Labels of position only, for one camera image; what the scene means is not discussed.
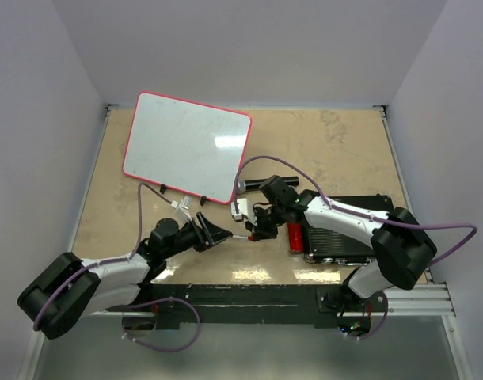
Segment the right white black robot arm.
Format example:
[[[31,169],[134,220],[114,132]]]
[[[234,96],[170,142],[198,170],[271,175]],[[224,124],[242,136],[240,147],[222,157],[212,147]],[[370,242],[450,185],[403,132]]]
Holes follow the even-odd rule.
[[[265,180],[260,190],[266,208],[233,203],[253,241],[273,239],[285,223],[330,230],[371,248],[374,260],[357,268],[323,302],[337,312],[357,311],[372,295],[390,287],[411,290],[437,253],[412,213],[396,207],[373,211],[323,199],[316,191],[297,193],[281,177]]]

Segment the pink framed whiteboard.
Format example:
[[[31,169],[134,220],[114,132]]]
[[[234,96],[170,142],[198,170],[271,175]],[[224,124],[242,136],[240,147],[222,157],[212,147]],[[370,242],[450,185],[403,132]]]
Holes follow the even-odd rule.
[[[228,204],[252,124],[244,112],[142,92],[135,103],[122,171]]]

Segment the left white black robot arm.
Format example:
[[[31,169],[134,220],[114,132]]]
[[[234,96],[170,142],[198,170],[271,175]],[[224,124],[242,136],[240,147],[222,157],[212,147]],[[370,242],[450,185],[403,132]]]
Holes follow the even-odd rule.
[[[126,305],[146,309],[152,301],[147,286],[166,269],[170,257],[189,249],[203,252],[232,236],[202,213],[184,225],[164,218],[135,253],[103,260],[82,260],[72,252],[59,255],[21,292],[17,305],[34,330],[54,340],[92,313]]]

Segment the red white marker pen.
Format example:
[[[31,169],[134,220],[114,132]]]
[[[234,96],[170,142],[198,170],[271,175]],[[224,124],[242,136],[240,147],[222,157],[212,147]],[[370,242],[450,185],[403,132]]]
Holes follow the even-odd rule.
[[[238,239],[238,240],[252,241],[252,238],[250,236],[247,236],[247,235],[234,234],[234,235],[231,236],[231,238]]]

